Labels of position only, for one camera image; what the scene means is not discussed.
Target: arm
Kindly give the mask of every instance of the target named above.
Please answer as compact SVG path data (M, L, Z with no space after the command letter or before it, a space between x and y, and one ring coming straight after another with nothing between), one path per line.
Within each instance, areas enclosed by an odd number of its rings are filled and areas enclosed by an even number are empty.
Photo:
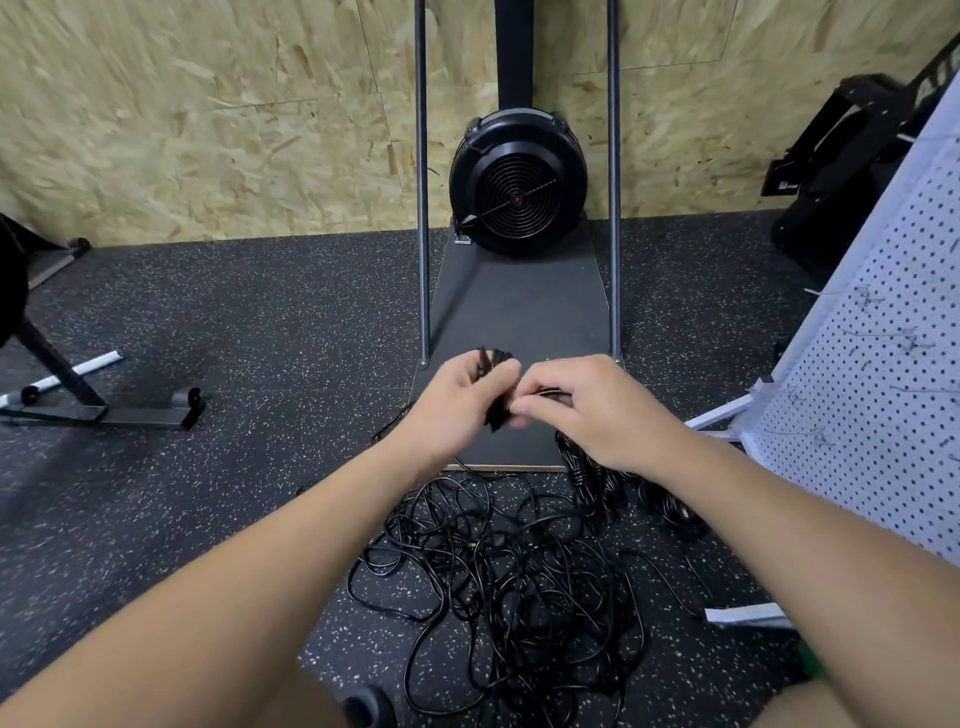
M0 726L249 725L399 497L475 437L519 377L446 362L383 442L90 632L3 706Z
M533 393L560 388L572 407ZM797 625L868 726L960 716L960 570L688 429L605 356L535 364L512 411L699 513Z

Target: perforated metal panel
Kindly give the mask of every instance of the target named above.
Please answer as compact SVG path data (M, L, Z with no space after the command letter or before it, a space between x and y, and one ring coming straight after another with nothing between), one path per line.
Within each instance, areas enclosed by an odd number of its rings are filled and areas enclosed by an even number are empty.
M770 470L960 565L956 118L954 84L741 424Z

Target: oriented strand board wall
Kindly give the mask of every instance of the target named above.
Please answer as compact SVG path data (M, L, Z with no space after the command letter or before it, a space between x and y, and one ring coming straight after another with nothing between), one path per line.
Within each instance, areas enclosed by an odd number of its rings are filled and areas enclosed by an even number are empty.
M100 245L410 228L413 0L9 0L0 209ZM496 105L492 0L428 0L431 223L464 126ZM833 85L912 77L956 0L621 0L623 212L757 196ZM538 0L537 101L606 214L605 0Z

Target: black shoe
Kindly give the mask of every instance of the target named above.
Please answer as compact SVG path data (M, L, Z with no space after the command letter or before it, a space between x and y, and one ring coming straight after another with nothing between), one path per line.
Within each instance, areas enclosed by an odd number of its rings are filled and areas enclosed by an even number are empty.
M373 685L353 688L341 704L351 728L396 728L394 706L380 688Z

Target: person's left hand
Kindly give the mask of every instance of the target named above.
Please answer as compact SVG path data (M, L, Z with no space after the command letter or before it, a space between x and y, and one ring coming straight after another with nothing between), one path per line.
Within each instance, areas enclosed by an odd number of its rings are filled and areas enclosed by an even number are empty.
M516 359L497 364L482 378L477 378L479 364L480 352L476 351L444 362L387 439L423 453L428 460L424 467L432 472L447 465L473 442L493 401L513 390L520 379Z

